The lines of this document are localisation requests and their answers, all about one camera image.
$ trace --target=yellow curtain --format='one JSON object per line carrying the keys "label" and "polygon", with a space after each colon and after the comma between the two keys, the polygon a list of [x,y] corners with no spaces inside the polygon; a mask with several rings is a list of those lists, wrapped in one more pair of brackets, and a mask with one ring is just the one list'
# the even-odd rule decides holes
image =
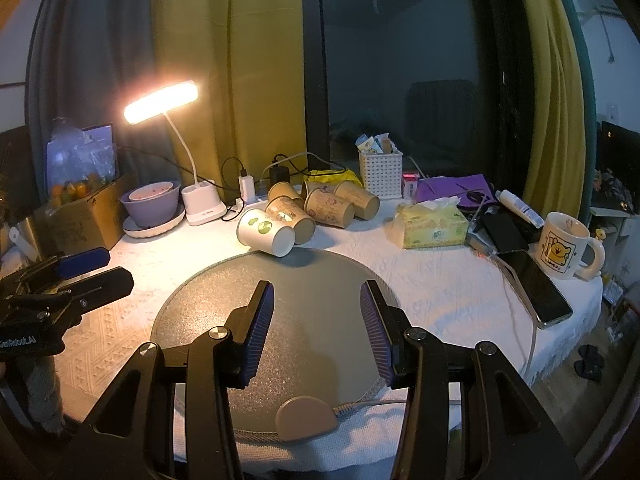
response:
{"label": "yellow curtain", "polygon": [[[171,112],[199,174],[220,182],[220,164],[238,156],[257,180],[275,153],[304,151],[302,0],[153,0],[152,9],[159,75],[200,91]],[[188,167],[177,139],[174,150]],[[234,174],[225,168],[231,186]]]}
{"label": "yellow curtain", "polygon": [[562,0],[524,0],[534,64],[535,115],[524,199],[545,216],[577,216],[584,179],[580,65]]}

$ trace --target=white bowl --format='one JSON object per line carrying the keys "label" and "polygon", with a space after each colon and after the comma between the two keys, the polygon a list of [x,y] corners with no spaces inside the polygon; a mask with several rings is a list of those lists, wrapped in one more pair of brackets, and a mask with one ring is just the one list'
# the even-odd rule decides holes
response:
{"label": "white bowl", "polygon": [[129,193],[129,200],[146,200],[147,198],[153,198],[162,195],[162,193],[166,193],[173,186],[174,184],[172,182],[154,182],[153,184],[147,184]]}

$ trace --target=purple bowl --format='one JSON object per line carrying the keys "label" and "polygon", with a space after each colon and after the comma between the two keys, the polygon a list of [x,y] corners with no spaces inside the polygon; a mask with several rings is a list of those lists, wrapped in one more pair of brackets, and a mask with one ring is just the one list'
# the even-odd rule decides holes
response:
{"label": "purple bowl", "polygon": [[127,191],[120,199],[127,213],[138,227],[156,227],[174,217],[178,208],[180,182],[172,181],[173,187],[162,194],[144,200],[129,200],[131,191]]}

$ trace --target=white basket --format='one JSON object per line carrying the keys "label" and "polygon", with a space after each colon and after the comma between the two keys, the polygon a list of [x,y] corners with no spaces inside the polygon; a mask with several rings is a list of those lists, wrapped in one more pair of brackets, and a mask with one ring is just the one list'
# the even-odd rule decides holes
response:
{"label": "white basket", "polygon": [[379,198],[402,198],[402,153],[363,155],[360,175],[364,187]]}

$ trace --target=white tablecloth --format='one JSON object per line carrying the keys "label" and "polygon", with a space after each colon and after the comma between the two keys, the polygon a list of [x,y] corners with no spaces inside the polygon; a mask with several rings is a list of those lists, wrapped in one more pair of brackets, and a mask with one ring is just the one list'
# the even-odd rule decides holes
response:
{"label": "white tablecloth", "polygon": [[[318,226],[308,247],[353,258],[370,267],[391,287],[412,324],[442,341],[473,347],[494,341],[521,370],[529,354],[531,320],[500,270],[466,247],[400,250],[385,238],[382,221],[396,201],[382,202],[369,222],[354,221],[346,230]],[[65,410],[83,419],[133,351],[150,336],[162,304],[185,280],[216,262],[248,248],[236,239],[236,222],[215,221],[198,227],[183,222],[152,239],[125,236],[112,250],[110,267],[129,269],[132,294],[84,316],[65,336],[66,351],[56,357]],[[595,326],[600,313],[602,280],[555,281],[574,314],[538,332],[531,377],[548,374]],[[456,395],[455,387],[452,396]],[[385,390],[384,398],[404,397]],[[404,405],[357,411],[332,434],[297,446],[238,444],[248,472],[274,468],[331,471],[373,463],[396,452]],[[450,409],[450,427],[460,422]],[[177,420],[176,451],[184,452]]]}

